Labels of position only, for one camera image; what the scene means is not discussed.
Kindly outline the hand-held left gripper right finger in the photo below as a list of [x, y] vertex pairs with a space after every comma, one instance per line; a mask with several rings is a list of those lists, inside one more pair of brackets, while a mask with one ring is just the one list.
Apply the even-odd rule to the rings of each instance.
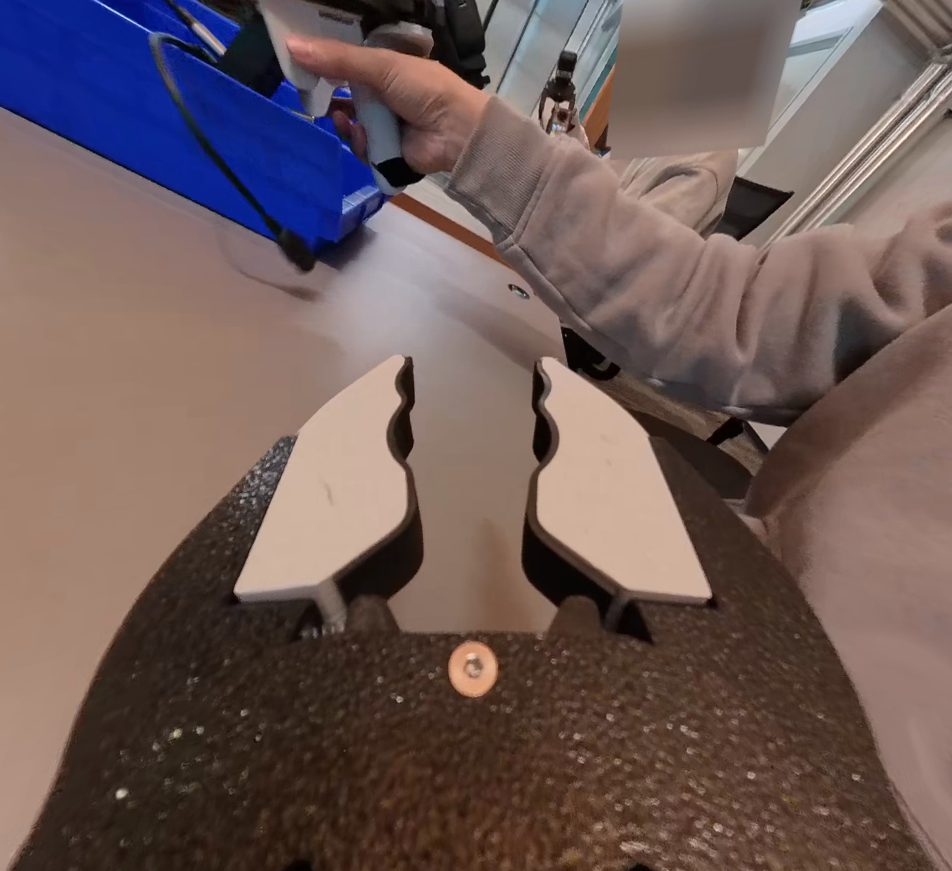
[[641, 603], [708, 607], [714, 595], [646, 429], [553, 357], [533, 369], [537, 465], [522, 565], [555, 607], [584, 598], [603, 627]]

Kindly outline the blue plastic bin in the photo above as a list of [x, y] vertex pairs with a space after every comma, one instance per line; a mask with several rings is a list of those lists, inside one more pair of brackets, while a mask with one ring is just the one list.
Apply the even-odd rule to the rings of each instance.
[[[200, 44], [163, 0], [1, 0], [2, 107], [271, 238], [187, 126], [152, 54], [154, 34]], [[292, 85], [262, 96], [175, 44], [161, 50], [197, 126], [310, 252], [386, 204], [330, 121], [303, 115]]]

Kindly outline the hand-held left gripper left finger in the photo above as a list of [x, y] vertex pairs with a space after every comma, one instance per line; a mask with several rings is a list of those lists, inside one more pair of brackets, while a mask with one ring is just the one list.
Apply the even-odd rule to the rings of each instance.
[[312, 603], [337, 631], [356, 600], [387, 602], [418, 573], [413, 367], [384, 360], [301, 427], [234, 584], [239, 603]]

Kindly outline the person's right hand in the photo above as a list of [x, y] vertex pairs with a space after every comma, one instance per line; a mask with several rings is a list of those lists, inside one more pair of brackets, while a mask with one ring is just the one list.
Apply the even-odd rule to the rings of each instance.
[[453, 170], [490, 96], [449, 69], [398, 51], [292, 36], [292, 59], [311, 74], [374, 92], [401, 122], [401, 153], [422, 175]]

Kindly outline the person's right forearm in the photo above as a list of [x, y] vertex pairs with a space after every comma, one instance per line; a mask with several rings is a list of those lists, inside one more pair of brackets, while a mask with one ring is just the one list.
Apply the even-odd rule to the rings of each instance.
[[768, 425], [836, 390], [950, 403], [948, 202], [889, 237], [703, 237], [494, 97], [449, 192], [564, 323], [673, 397]]

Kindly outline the black mesh chair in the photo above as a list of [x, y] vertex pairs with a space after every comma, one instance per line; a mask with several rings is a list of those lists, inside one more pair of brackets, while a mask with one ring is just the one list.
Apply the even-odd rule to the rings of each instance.
[[773, 216], [793, 195], [792, 191], [735, 176], [715, 232], [739, 241]]

